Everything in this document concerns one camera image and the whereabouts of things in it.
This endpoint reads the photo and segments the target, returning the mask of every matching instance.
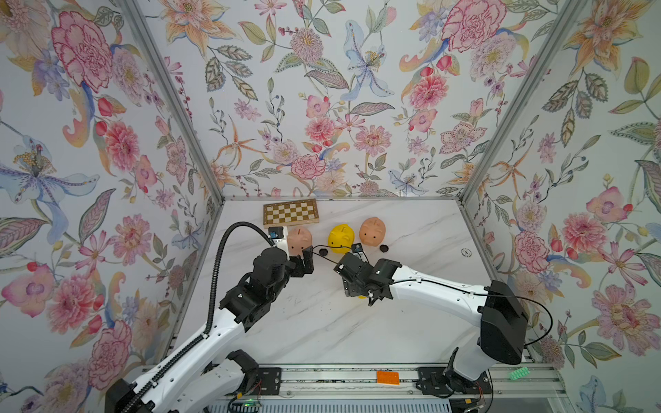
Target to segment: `pink flower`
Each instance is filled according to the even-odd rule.
[[[149,223],[142,219],[142,214],[134,215],[133,219],[124,217],[123,224],[115,227],[119,235],[110,238],[109,243],[114,245],[115,257],[124,257],[123,264],[128,266],[136,263],[136,256],[151,251],[151,233],[148,232]]]
[[[539,274],[548,268],[549,262],[546,261],[546,257],[550,251],[544,245],[544,240],[535,233],[524,231],[516,236],[514,243],[516,244],[516,258],[528,271]]]
[[[441,40],[459,53],[476,48],[496,34],[507,9],[501,0],[459,0],[450,11]]]
[[[113,165],[121,170],[133,169],[140,154],[133,128],[123,122],[112,122],[105,136],[106,151]]]
[[[50,268],[38,266],[32,274],[24,274],[14,279],[2,289],[2,296],[23,314],[36,317],[46,307],[53,292],[55,279]]]
[[[94,285],[86,276],[74,274],[62,280],[53,294],[54,304],[48,306],[50,330],[64,334],[69,327],[80,327],[92,311],[95,298]]]
[[[326,161],[316,155],[305,155],[292,162],[292,173],[300,179],[312,179],[324,173]]]
[[[305,113],[308,118],[318,118],[320,116],[326,116],[326,112],[329,111],[330,107],[330,102],[326,102],[317,96],[309,96],[307,98],[307,111]]]
[[[106,231],[101,231],[98,242],[97,236],[92,234],[89,236],[89,245],[92,248],[81,246],[78,251],[89,258],[76,262],[76,270],[80,270],[84,266],[89,266],[89,272],[96,270],[97,262],[105,262],[106,257],[101,256],[101,253],[110,243],[110,239],[106,241]]]
[[[471,102],[471,112],[470,115],[474,118],[482,116],[482,113],[485,111],[485,101],[480,98]]]
[[[236,106],[234,110],[236,111],[236,113],[238,113],[241,119],[245,117],[247,120],[253,120],[262,116],[259,112],[257,112],[256,108],[253,108],[248,103],[249,101],[243,102],[241,99],[239,99],[234,104],[234,106]]]
[[[272,15],[276,15],[276,9],[280,10],[281,8],[285,7],[287,3],[283,3],[278,0],[259,0],[262,2],[262,4],[256,3],[254,5],[255,9],[257,10],[263,10],[263,12],[260,12],[259,15],[265,15],[269,11],[271,12]]]
[[[358,120],[358,115],[353,115],[351,116],[350,114],[344,115],[344,120],[337,118],[337,122],[339,122],[339,126],[337,127],[340,130],[343,130],[346,128],[349,132],[351,132],[351,127],[352,126],[358,126],[362,125],[365,123],[364,119]]]
[[[626,250],[625,252],[622,253],[622,255],[618,254],[618,247],[619,245],[617,243],[611,242],[611,253],[608,254],[606,251],[603,249],[599,248],[598,251],[602,255],[603,259],[610,262],[611,265],[608,267],[608,272],[609,273],[614,273],[615,270],[619,269],[620,274],[622,275],[622,278],[629,284],[633,285],[631,280],[636,281],[637,283],[641,285],[647,284],[647,280],[641,277],[640,275],[634,273],[633,271],[643,271],[645,270],[645,266],[642,264],[637,264],[637,263],[630,263],[626,264],[627,261],[629,261],[635,254],[636,251],[633,249]]]
[[[486,128],[476,128],[468,122],[460,122],[451,131],[441,133],[441,153],[455,153],[470,146],[486,133]]]
[[[169,189],[157,189],[156,190],[156,204],[161,207],[161,209],[168,209],[175,202],[175,193]]]
[[[616,186],[608,188],[586,204],[588,211],[603,222],[617,222],[626,219],[627,212],[623,206],[624,197]]]
[[[59,14],[59,27],[51,31],[53,47],[70,78],[85,82],[98,93],[112,77],[112,54],[101,29],[77,11]]]
[[[163,58],[163,61],[165,62],[165,65],[167,66],[168,72],[170,72],[171,75],[183,75],[184,72],[178,72],[176,71],[177,69],[181,68],[181,63],[178,61],[170,64],[170,56],[165,56]]]
[[[176,176],[176,181],[181,185],[186,179],[186,144],[180,136],[176,143],[170,143],[165,150],[168,158],[165,170]]]
[[[136,182],[137,187],[145,193],[148,192],[148,186],[152,186],[157,182],[156,174],[151,167],[151,162],[149,162],[147,155],[142,155],[140,160],[136,162]]]
[[[335,133],[335,124],[330,118],[314,118],[305,128],[305,134],[313,141],[324,142]]]
[[[417,136],[415,139],[408,141],[408,151],[413,152],[415,155],[429,152],[429,145],[425,145],[424,141]]]
[[[383,129],[383,126],[378,128],[375,125],[367,128],[362,128],[360,132],[356,134],[356,143],[354,146],[358,148],[359,151],[363,149],[365,152],[369,153],[371,156],[376,157],[380,153],[385,152],[384,148],[390,146],[390,138],[392,135],[390,132],[386,132]]]
[[[122,320],[116,321],[113,328],[101,330],[87,364],[91,386],[103,390],[121,374],[128,360],[131,339],[131,328]]]
[[[311,28],[302,28],[293,34],[290,46],[304,63],[315,63],[324,52],[321,38]]]
[[[510,59],[516,39],[506,32],[497,34],[473,50],[471,77],[479,79],[500,70]]]
[[[432,127],[432,122],[436,119],[437,113],[436,109],[419,110],[408,123],[410,126],[409,130],[415,128],[421,132],[427,132]]]
[[[615,347],[622,350],[627,339],[629,351],[644,356],[650,347],[659,350],[659,336],[654,330],[660,328],[658,315],[647,314],[652,305],[646,299],[634,302],[636,290],[630,284],[624,288],[609,285],[606,294],[594,292],[592,306],[602,314],[597,317],[601,337],[613,339]]]
[[[165,136],[170,134],[170,127],[167,125],[167,122],[163,120],[162,117],[156,116],[156,127],[159,128],[159,131]]]
[[[564,220],[564,240],[579,252],[597,251],[606,240],[606,228],[587,212],[570,213]]]
[[[445,77],[431,75],[423,77],[414,87],[410,103],[416,109],[426,109],[436,106],[447,95],[449,86]]]

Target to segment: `floral wallpaper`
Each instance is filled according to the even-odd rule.
[[[592,0],[468,208],[577,412],[655,412],[661,4]]]
[[[140,7],[228,196],[456,195],[559,0]]]
[[[112,0],[0,0],[0,73],[0,410],[100,412],[165,351],[217,202]]]

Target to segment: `checkered pattern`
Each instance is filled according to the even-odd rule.
[[[319,222],[316,200],[283,202],[264,206],[264,226],[301,225]]]

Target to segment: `peony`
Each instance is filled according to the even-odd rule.
[[[288,165],[296,158],[298,158],[298,149],[296,149],[296,144],[290,139],[273,146],[273,160],[277,163]]]
[[[170,143],[165,150],[168,159],[165,170],[176,176],[176,181],[181,185],[186,179],[186,144],[180,136],[176,143]]]
[[[77,11],[59,14],[59,26],[51,31],[55,53],[79,86],[83,82],[98,93],[112,77],[112,54],[101,29]]]
[[[410,103],[416,109],[426,109],[436,106],[447,95],[449,86],[445,77],[431,75],[423,77],[414,87]]]
[[[92,281],[78,274],[59,283],[53,294],[53,302],[48,306],[48,319],[51,331],[64,334],[69,327],[76,329],[89,316],[97,295]]]
[[[311,28],[302,28],[294,33],[290,46],[294,54],[306,64],[315,63],[324,52],[321,38]]]
[[[476,48],[496,34],[507,8],[501,0],[459,0],[443,27],[441,40],[459,53]]]
[[[345,182],[344,172],[340,172],[339,170],[327,170],[315,180],[315,185],[323,192],[332,192]]]
[[[391,137],[392,135],[390,132],[385,131],[383,126],[377,128],[375,125],[372,125],[369,127],[369,130],[367,128],[362,128],[362,130],[356,134],[356,142],[354,146],[358,148],[359,151],[364,149],[365,152],[376,157],[380,153],[385,152],[384,148],[390,146]]]
[[[616,285],[606,287],[605,295],[594,292],[592,306],[601,311],[597,317],[597,334],[606,339],[613,339],[615,347],[622,350],[626,339],[629,351],[636,356],[644,356],[649,348],[659,350],[659,335],[654,332],[661,327],[658,315],[648,314],[652,305],[646,299],[634,301],[636,289],[625,284],[624,288]]]
[[[546,257],[550,250],[544,245],[544,240],[535,233],[523,231],[514,239],[516,258],[533,274],[546,270],[549,262]]]
[[[460,122],[451,131],[441,133],[440,153],[455,153],[470,146],[471,143],[482,138],[486,133],[486,128],[476,128],[468,122]]]
[[[101,330],[87,364],[91,386],[103,390],[121,374],[128,360],[131,338],[131,328],[121,320],[113,328]]]
[[[126,97],[140,106],[143,93],[143,77],[133,53],[124,48],[115,48],[112,54],[112,76]]]
[[[471,55],[471,77],[479,79],[500,70],[510,59],[516,39],[506,32],[497,34],[473,50]]]
[[[131,126],[123,122],[112,122],[106,132],[106,152],[110,161],[121,170],[131,170],[140,155],[137,135]]]
[[[50,300],[55,281],[48,265],[37,266],[31,274],[24,274],[14,279],[2,289],[2,296],[18,308],[23,314],[36,317],[46,308]]]
[[[124,257],[123,264],[128,266],[136,263],[136,256],[151,251],[151,233],[148,232],[149,223],[142,219],[142,214],[134,215],[133,219],[124,217],[123,224],[115,227],[119,235],[110,238],[109,243],[114,245],[115,257]]]
[[[587,212],[569,214],[563,235],[566,243],[579,252],[597,251],[607,240],[606,228]]]
[[[316,142],[325,142],[335,132],[335,124],[330,118],[314,118],[305,128],[305,134]]]
[[[546,207],[528,201],[516,212],[516,219],[524,231],[539,232],[541,224],[546,218]]]
[[[41,413],[76,413],[87,397],[89,373],[83,360],[56,367],[48,374]]]
[[[131,328],[133,347],[138,350],[146,350],[154,340],[154,335],[159,329],[158,324],[158,308],[149,301],[145,301],[140,305]]]
[[[363,196],[377,196],[379,194],[379,184],[372,180],[367,180],[360,185],[360,194]]]
[[[624,197],[616,186],[608,188],[586,204],[588,211],[603,222],[616,222],[626,219],[627,212],[623,206]]]
[[[136,162],[136,182],[137,187],[145,193],[147,193],[148,186],[152,186],[158,182],[147,155],[142,155],[140,160]]]
[[[432,127],[432,122],[436,119],[436,109],[420,110],[410,120],[409,130],[414,128],[421,132],[427,132]]]
[[[316,155],[299,157],[292,162],[292,173],[300,179],[312,179],[324,173],[326,161],[320,160]]]
[[[305,111],[305,114],[307,115],[308,118],[318,118],[319,116],[326,116],[326,113],[329,111],[330,107],[331,107],[331,103],[327,102],[325,99],[319,98],[317,96],[308,96],[307,110]]]

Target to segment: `blue flower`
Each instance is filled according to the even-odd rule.
[[[14,204],[22,204],[26,200],[37,200],[46,204],[52,214],[52,226],[46,240],[49,244],[56,243],[69,227],[69,220],[59,207],[59,202],[66,194],[74,196],[87,195],[97,185],[98,175],[87,176],[73,174],[66,178],[50,176],[56,172],[51,164],[51,156],[46,145],[41,141],[23,135],[24,147],[14,148],[16,157],[14,163],[24,171],[15,170],[0,163],[0,188],[6,189]]]
[[[403,172],[391,169],[388,171],[390,175],[390,183],[395,185],[395,189],[398,191],[404,192],[404,195],[407,196],[409,192],[414,195],[422,195],[429,189],[422,189],[415,184],[415,174],[411,174],[402,178]]]
[[[184,233],[186,234],[186,236],[184,237],[181,234],[175,235],[172,238],[172,245],[182,250],[186,248],[195,248],[196,250],[201,249],[202,244],[200,243],[199,238],[200,235],[202,234],[203,226],[204,226],[204,222],[201,222],[199,228],[193,231],[193,226],[190,224],[190,221],[186,221],[186,227],[184,228]]]
[[[344,54],[349,58],[348,69],[356,76],[354,88],[349,93],[340,96],[341,100],[355,100],[358,98],[360,88],[363,84],[369,82],[371,91],[380,97],[391,96],[393,91],[388,89],[388,84],[381,79],[377,79],[374,71],[379,70],[379,66],[385,60],[385,46],[382,44],[376,52],[368,51],[365,58],[362,56],[361,49],[365,36],[358,23],[353,20],[346,22],[346,41],[344,42]]]

